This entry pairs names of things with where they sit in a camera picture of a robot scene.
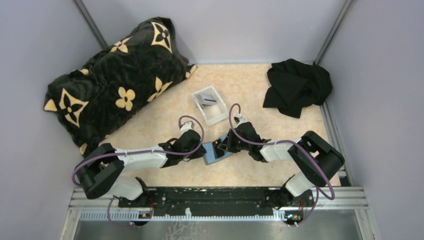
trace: black cloth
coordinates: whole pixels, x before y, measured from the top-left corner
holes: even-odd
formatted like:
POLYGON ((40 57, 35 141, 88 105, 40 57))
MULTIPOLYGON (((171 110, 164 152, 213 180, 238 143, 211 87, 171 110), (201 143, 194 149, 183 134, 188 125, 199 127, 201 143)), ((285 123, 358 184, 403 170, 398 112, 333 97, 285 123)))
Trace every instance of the black cloth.
POLYGON ((318 65, 308 65, 294 59, 273 63, 268 70, 271 87, 263 101, 264 108, 300 118, 303 107, 322 105, 332 92, 330 74, 318 65))
MULTIPOLYGON (((81 70, 50 83, 44 110, 57 115, 86 156, 148 103, 169 98, 162 93, 196 70, 188 63, 177 49, 171 20, 151 18, 97 53, 81 70)), ((167 102, 169 108, 178 104, 171 98, 167 102)))

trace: gray wall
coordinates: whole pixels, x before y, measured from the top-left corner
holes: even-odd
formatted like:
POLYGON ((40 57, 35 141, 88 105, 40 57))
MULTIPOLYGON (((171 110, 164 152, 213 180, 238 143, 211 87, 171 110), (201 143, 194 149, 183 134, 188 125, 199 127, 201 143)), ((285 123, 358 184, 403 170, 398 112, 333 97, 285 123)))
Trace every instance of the gray wall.
POLYGON ((322 65, 354 182, 383 240, 423 239, 424 1, 357 1, 322 65))
POLYGON ((171 18, 194 63, 312 61, 345 0, 84 0, 111 45, 152 17, 171 18))
POLYGON ((0 239, 59 238, 81 155, 44 94, 99 50, 71 0, 2 1, 0 239))

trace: small white box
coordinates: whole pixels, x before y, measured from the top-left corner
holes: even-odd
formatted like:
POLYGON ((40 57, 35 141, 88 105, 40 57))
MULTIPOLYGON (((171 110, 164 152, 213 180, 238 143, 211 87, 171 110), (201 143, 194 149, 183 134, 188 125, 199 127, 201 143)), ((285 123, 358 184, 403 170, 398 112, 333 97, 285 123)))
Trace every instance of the small white box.
POLYGON ((223 99, 220 97, 214 86, 210 85, 200 91, 196 91, 192 93, 191 96, 193 97, 194 103, 199 108, 208 126, 212 126, 228 118, 227 106, 225 105, 223 99), (213 99, 216 101, 216 104, 201 104, 198 99, 198 95, 201 94, 212 96, 213 99))

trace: yellow flower pattern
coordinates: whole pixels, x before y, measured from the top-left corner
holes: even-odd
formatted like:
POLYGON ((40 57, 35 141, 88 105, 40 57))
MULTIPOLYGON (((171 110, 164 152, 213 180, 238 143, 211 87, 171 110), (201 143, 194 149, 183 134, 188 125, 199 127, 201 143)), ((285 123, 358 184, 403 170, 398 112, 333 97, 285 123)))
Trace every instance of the yellow flower pattern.
POLYGON ((128 91, 125 91, 125 88, 119 87, 118 94, 121 98, 116 100, 115 104, 118 108, 125 108, 128 112, 133 109, 133 102, 136 98, 136 93, 132 89, 128 89, 128 91))
POLYGON ((112 49, 110 50, 110 52, 115 52, 118 49, 119 51, 127 54, 128 53, 128 47, 127 47, 127 45, 125 45, 125 43, 128 42, 128 40, 130 40, 130 38, 132 38, 132 36, 115 43, 114 46, 112 47, 112 49))
POLYGON ((156 77, 156 83, 155 83, 155 88, 156 88, 156 92, 153 93, 148 99, 147 102, 151 102, 153 101, 153 99, 159 97, 159 95, 161 95, 163 92, 165 92, 165 90, 172 84, 173 82, 167 82, 164 85, 162 85, 162 80, 159 79, 159 77, 156 77))

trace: black pillow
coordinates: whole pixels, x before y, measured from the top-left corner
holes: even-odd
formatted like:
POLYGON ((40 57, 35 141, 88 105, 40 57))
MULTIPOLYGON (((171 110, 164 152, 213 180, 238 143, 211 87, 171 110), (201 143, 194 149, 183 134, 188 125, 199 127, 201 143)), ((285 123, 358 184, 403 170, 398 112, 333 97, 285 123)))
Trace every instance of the black pillow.
POLYGON ((87 156, 138 110, 187 79, 196 70, 188 63, 177 50, 171 20, 151 18, 81 70, 50 83, 44 110, 57 114, 87 156))

